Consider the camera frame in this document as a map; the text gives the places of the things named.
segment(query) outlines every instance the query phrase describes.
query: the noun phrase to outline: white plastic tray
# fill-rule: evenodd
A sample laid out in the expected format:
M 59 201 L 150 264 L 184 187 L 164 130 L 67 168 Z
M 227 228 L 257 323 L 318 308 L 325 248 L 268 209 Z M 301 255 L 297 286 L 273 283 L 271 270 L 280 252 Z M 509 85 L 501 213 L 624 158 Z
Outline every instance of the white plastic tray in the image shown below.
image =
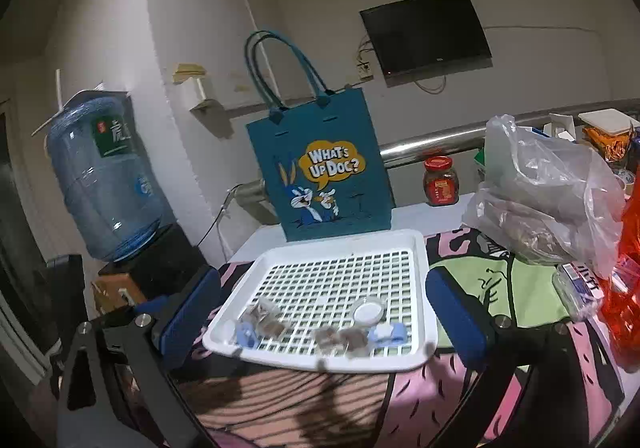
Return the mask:
M 438 343 L 435 313 L 424 293 L 429 270 L 422 234 L 397 230 L 297 242 L 262 254 L 211 321 L 203 345 L 248 362 L 323 372 L 390 372 L 423 364 Z M 351 304 L 363 296 L 386 302 L 383 322 L 402 322 L 407 343 L 375 349 L 367 358 L 316 352 L 314 330 L 350 327 Z M 216 339 L 216 328 L 237 320 L 258 297 L 282 310 L 291 328 L 258 348 Z

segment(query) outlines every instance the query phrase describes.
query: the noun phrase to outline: red plastic bag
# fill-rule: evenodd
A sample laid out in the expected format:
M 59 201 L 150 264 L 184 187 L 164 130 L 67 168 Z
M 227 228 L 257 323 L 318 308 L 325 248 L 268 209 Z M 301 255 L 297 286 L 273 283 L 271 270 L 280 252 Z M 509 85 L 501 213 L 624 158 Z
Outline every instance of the red plastic bag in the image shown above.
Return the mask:
M 600 314 L 609 327 L 611 350 L 626 370 L 640 368 L 640 168 L 622 214 L 618 261 L 606 281 Z

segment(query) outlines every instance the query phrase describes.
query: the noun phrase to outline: clear plastic container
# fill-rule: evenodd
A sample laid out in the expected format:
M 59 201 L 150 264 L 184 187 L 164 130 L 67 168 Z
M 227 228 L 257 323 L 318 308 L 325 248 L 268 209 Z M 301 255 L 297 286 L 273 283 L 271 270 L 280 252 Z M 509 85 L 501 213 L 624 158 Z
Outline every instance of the clear plastic container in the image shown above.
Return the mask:
M 66 209 L 92 257 L 121 260 L 151 240 L 162 203 L 118 99 L 95 98 L 65 111 L 51 126 L 47 149 Z
M 581 322 L 595 316 L 604 300 L 596 276 L 580 262 L 560 264 L 551 282 L 571 320 Z

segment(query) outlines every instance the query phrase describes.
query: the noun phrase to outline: speech bubble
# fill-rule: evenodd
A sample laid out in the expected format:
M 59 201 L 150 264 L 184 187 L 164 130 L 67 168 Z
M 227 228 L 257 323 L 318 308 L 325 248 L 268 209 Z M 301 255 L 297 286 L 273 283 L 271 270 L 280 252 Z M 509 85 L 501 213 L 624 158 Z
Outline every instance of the speech bubble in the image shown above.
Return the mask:
M 352 142 L 319 139 L 309 143 L 298 166 L 307 179 L 318 183 L 321 190 L 329 181 L 343 181 L 352 174 L 363 172 L 367 162 Z

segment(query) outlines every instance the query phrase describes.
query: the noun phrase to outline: plastic bag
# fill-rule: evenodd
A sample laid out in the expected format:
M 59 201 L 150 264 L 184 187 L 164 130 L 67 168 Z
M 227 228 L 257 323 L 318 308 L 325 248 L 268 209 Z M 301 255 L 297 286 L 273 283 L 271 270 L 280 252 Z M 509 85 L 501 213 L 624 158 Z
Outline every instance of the plastic bag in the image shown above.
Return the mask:
M 537 264 L 579 260 L 608 278 L 616 263 L 624 192 L 591 148 L 491 118 L 486 174 L 463 222 Z
M 622 215 L 618 262 L 603 282 L 601 318 L 609 327 L 611 351 L 625 370 L 640 367 L 640 177 Z

